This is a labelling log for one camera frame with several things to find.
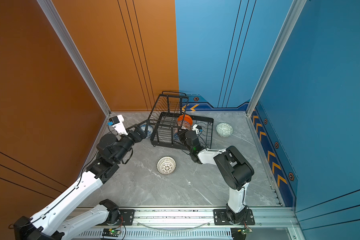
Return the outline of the red patterned bowl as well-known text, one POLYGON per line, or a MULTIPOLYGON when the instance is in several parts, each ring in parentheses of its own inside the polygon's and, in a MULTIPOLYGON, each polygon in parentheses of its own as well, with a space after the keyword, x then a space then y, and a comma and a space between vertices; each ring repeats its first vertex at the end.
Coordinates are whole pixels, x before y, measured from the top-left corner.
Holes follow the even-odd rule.
POLYGON ((191 131, 192 130, 192 125, 188 124, 187 122, 183 122, 183 123, 180 123, 180 122, 177 122, 177 129, 176 129, 176 133, 178 132, 178 130, 182 129, 182 130, 189 130, 191 131))

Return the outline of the blue white floral bowl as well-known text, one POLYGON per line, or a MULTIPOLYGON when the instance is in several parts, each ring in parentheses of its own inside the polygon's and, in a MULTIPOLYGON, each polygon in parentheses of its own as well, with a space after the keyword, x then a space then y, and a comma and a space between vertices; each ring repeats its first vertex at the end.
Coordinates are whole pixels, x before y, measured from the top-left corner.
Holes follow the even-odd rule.
POLYGON ((140 129, 146 134, 146 138, 149 138, 154 131, 153 126, 147 124, 140 125, 140 129))

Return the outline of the orange plastic bowl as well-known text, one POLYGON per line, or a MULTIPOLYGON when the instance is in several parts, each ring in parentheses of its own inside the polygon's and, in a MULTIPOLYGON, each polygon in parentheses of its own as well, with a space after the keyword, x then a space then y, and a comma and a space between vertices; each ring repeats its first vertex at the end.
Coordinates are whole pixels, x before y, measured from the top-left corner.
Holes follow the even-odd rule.
POLYGON ((190 115, 187 115, 187 114, 180 115, 178 117, 177 121, 180 122, 180 123, 187 122, 190 125, 193 124, 192 117, 190 115))

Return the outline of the black wire dish rack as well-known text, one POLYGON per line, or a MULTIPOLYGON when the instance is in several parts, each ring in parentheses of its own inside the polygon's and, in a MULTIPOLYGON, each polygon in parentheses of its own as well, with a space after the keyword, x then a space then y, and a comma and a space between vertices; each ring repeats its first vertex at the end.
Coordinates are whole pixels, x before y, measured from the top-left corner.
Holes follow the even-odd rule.
POLYGON ((162 146, 185 150, 181 143, 178 130, 196 130, 203 147, 212 147, 214 120, 191 114, 188 109, 189 96, 185 93, 163 91, 145 121, 153 127, 150 140, 153 146, 162 146))

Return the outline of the white red lattice bowl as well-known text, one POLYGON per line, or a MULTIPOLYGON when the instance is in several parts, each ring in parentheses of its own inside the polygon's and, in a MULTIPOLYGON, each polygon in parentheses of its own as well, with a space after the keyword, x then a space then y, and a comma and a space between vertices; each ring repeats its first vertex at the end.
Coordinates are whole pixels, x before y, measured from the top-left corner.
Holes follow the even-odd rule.
POLYGON ((176 161, 171 157, 163 157, 157 162, 157 170, 162 175, 172 174, 176 169, 176 161))

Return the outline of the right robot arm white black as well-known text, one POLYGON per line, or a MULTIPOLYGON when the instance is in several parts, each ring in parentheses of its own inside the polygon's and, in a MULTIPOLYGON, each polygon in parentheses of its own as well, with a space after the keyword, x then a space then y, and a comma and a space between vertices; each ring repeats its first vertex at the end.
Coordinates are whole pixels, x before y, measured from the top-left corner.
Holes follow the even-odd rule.
POLYGON ((247 188, 255 174, 248 160, 234 146, 222 150, 203 147, 196 131, 180 129, 178 137, 195 163, 215 165, 230 188, 225 220, 232 225, 255 225, 253 212, 246 204, 247 188))

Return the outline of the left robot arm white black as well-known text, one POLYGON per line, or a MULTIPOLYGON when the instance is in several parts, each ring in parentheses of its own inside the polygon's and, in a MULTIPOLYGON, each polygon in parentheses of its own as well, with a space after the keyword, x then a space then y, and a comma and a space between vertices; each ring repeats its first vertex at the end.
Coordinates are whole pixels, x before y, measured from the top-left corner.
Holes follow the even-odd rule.
POLYGON ((133 145, 147 137, 148 129, 133 125, 128 129, 119 122, 113 126, 120 135, 102 136, 98 153, 78 179, 60 196, 32 217, 21 217, 12 226, 17 240, 71 240, 98 224, 121 224, 119 206, 111 200, 98 205, 72 219, 67 219, 90 194, 104 185, 126 164, 124 157, 133 152, 133 145))

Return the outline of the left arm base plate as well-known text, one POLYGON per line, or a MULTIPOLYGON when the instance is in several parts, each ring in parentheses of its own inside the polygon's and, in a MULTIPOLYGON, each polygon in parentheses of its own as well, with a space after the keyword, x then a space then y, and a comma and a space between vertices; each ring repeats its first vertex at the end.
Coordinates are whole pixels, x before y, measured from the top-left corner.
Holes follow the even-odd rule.
POLYGON ((101 224, 98 224, 98 226, 106 226, 106 227, 110 227, 110 226, 132 226, 133 225, 133 221, 134 221, 134 217, 135 217, 135 210, 134 209, 121 209, 119 210, 119 216, 117 218, 117 220, 115 222, 103 222, 101 224))

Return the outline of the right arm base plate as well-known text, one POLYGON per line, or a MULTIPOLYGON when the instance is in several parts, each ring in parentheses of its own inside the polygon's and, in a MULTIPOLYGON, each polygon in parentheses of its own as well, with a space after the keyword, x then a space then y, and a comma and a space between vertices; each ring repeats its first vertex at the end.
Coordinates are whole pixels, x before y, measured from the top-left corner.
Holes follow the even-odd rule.
POLYGON ((215 209, 214 210, 215 225, 242 225, 242 226, 254 226, 255 217, 253 211, 249 208, 244 208, 239 213, 234 213, 227 209, 215 209))

